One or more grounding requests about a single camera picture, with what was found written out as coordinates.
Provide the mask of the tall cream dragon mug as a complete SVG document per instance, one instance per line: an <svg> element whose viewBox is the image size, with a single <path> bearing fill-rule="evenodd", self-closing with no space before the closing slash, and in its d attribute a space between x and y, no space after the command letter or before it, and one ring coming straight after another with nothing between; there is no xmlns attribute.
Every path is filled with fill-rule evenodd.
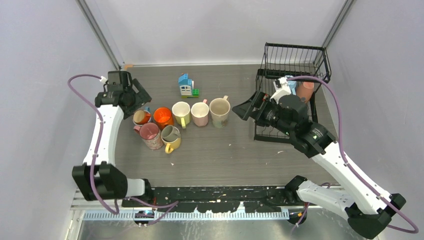
<svg viewBox="0 0 424 240"><path fill-rule="evenodd" d="M216 128L223 128L228 123L229 112L231 110L231 104L228 98L227 95L215 98L209 104L212 124Z"/></svg>

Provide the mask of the orange mug black handle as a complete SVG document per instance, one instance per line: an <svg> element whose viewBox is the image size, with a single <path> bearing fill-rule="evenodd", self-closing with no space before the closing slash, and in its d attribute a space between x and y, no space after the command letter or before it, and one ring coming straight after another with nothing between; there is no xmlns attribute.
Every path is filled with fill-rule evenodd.
<svg viewBox="0 0 424 240"><path fill-rule="evenodd" d="M159 107L153 113L153 119L160 128L163 130L167 126L174 125L172 111L167 107Z"/></svg>

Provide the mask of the pale yellow faceted mug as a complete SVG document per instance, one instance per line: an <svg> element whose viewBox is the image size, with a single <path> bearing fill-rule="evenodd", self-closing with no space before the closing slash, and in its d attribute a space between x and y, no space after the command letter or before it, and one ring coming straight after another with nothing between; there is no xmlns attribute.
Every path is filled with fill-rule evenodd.
<svg viewBox="0 0 424 240"><path fill-rule="evenodd" d="M191 122L191 107L187 102L179 101L171 108L175 120L183 129Z"/></svg>

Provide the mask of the pink patterned mug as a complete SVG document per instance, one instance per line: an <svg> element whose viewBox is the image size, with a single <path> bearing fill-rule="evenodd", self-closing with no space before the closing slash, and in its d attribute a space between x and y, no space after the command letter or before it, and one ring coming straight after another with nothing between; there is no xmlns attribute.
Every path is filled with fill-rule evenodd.
<svg viewBox="0 0 424 240"><path fill-rule="evenodd" d="M159 150L164 145L161 138L161 129L153 122L148 122L141 126L135 125L133 130L139 134L143 142L151 150Z"/></svg>

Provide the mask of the pink faceted mug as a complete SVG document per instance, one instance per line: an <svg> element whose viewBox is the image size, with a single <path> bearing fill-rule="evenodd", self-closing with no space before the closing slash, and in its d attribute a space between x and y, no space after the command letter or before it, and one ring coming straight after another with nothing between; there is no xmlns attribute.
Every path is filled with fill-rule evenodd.
<svg viewBox="0 0 424 240"><path fill-rule="evenodd" d="M194 124L198 127L205 127L209 122L210 108L207 104L207 99L197 102L191 107L191 115Z"/></svg>

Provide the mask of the salmon pink mug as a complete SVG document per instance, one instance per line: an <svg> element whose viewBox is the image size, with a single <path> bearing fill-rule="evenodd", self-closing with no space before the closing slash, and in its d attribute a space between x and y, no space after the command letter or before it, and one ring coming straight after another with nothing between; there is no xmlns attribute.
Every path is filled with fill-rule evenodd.
<svg viewBox="0 0 424 240"><path fill-rule="evenodd" d="M314 93L314 89L315 84L313 82L299 81L295 91L300 100L304 103L307 103L311 99Z"/></svg>

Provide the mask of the black wire dish rack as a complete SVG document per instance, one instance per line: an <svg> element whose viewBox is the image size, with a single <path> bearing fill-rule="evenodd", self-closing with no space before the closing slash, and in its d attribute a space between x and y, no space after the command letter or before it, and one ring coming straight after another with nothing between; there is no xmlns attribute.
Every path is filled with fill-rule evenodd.
<svg viewBox="0 0 424 240"><path fill-rule="evenodd" d="M256 74L256 91L248 101L254 139L303 148L334 137L319 124L315 95L330 81L324 47L266 43Z"/></svg>

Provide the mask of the beige mug shelf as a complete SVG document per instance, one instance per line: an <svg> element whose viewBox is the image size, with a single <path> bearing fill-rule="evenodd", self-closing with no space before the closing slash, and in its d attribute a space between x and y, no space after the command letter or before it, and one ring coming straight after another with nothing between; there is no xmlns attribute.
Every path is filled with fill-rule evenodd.
<svg viewBox="0 0 424 240"><path fill-rule="evenodd" d="M167 125L161 132L161 138L165 142L173 142L180 137L179 129L173 125Z"/></svg>

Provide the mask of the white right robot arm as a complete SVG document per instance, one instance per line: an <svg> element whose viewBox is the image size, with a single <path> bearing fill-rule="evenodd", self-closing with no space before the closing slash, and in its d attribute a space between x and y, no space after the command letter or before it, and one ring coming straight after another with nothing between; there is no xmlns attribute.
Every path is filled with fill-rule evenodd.
<svg viewBox="0 0 424 240"><path fill-rule="evenodd" d="M291 205L307 202L321 206L344 218L366 239L377 237L405 205L401 194L389 193L373 182L349 159L333 134L310 120L308 107L298 96L275 100L256 91L232 110L244 121L252 118L258 126L286 134L296 150L324 168L345 190L327 189L298 175L285 185L285 198Z"/></svg>

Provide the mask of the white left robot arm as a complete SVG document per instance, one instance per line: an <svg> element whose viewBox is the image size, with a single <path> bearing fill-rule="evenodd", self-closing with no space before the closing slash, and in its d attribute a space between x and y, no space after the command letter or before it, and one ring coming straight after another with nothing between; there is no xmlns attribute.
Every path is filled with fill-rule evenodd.
<svg viewBox="0 0 424 240"><path fill-rule="evenodd" d="M107 76L95 76L103 90L94 100L88 100L73 86L68 87L95 111L95 127L88 152L81 165L74 166L72 178L87 201L114 200L134 197L141 207L153 202L153 191L145 178L128 178L116 167L115 150L121 122L151 102L152 98L140 82L128 71L109 71Z"/></svg>

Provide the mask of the light blue mug in rack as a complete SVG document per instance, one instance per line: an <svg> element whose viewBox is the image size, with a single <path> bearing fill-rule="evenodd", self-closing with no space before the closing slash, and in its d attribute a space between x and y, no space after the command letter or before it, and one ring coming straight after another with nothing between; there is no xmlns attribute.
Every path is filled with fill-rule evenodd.
<svg viewBox="0 0 424 240"><path fill-rule="evenodd" d="M288 84L288 87L291 91L291 94L296 95L296 88L297 88L298 84L297 84L296 81L289 80L289 79L293 78L294 76L293 75L286 75L285 77L287 78L287 84Z"/></svg>

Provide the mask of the toy brick house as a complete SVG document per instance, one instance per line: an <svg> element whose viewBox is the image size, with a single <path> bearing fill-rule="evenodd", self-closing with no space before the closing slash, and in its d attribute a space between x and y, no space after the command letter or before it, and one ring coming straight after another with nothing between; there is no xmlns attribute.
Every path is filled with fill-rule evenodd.
<svg viewBox="0 0 424 240"><path fill-rule="evenodd" d="M183 73L178 78L178 87L182 98L198 98L200 90L194 87L194 81L187 73Z"/></svg>

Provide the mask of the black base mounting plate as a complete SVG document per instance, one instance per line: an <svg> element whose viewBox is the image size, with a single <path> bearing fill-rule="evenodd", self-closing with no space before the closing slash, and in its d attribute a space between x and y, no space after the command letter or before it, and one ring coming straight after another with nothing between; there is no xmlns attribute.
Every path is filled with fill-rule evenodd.
<svg viewBox="0 0 424 240"><path fill-rule="evenodd" d="M280 186L155 187L138 198L156 206L177 202L171 211L178 213L233 213L241 206L246 213L276 213L279 207L306 205Z"/></svg>

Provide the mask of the aluminium slotted rail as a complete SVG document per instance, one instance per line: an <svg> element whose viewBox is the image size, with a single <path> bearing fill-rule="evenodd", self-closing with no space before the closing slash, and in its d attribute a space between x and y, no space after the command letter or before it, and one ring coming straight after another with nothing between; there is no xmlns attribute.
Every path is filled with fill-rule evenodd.
<svg viewBox="0 0 424 240"><path fill-rule="evenodd" d="M160 221L238 221L238 220L288 220L290 218L287 206L278 208L277 212L245 212L245 207L240 206L235 212L213 213L207 211L172 212L177 202L168 205L155 205L152 208L133 200L119 200L119 214L110 213L98 201L86 201L79 190L76 191L71 203L71 210L82 211L83 219L89 221L135 221L148 223Z"/></svg>

